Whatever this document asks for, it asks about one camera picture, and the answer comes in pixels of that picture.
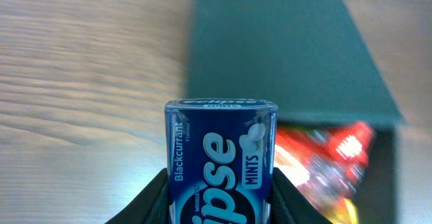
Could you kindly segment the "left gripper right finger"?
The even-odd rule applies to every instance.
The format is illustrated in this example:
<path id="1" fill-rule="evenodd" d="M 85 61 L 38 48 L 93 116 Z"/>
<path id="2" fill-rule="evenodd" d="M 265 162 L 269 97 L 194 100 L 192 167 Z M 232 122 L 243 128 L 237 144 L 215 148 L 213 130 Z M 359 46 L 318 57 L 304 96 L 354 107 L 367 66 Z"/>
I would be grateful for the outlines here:
<path id="1" fill-rule="evenodd" d="M 331 224 L 276 167 L 270 201 L 271 224 Z"/>

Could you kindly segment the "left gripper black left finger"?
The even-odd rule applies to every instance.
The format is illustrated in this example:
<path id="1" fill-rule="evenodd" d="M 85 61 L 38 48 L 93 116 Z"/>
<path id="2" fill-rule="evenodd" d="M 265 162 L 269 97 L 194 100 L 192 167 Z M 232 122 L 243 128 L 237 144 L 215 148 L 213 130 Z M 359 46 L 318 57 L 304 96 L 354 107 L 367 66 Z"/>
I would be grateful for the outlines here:
<path id="1" fill-rule="evenodd" d="M 167 169 L 164 168 L 146 187 L 106 224 L 168 224 Z"/>

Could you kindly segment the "red Hacks candy bag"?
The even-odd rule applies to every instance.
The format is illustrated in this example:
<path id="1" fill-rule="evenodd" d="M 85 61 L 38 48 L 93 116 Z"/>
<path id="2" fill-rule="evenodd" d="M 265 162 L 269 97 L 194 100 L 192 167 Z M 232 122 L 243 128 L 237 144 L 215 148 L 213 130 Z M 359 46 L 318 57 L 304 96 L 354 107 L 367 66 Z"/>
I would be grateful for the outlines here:
<path id="1" fill-rule="evenodd" d="M 363 121 L 335 128 L 279 127 L 274 166 L 317 210 L 329 209 L 355 193 L 374 137 Z"/>

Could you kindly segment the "yellow candy bag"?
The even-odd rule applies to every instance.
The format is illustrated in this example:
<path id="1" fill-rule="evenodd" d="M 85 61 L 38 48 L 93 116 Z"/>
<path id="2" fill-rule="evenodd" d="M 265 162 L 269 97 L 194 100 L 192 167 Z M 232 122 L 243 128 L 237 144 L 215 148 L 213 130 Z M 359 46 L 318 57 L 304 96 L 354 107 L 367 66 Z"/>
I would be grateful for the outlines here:
<path id="1" fill-rule="evenodd" d="M 349 198 L 340 198 L 323 216 L 332 224 L 359 224 L 357 208 Z"/>

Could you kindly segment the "blue Eclipse gum pack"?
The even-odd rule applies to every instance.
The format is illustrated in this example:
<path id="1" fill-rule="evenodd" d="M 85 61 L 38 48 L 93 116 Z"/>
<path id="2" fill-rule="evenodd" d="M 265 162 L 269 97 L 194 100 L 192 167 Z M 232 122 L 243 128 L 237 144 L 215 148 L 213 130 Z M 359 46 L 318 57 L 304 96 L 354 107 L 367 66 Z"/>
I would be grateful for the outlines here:
<path id="1" fill-rule="evenodd" d="M 271 101 L 169 101 L 169 222 L 269 223 L 276 123 Z"/>

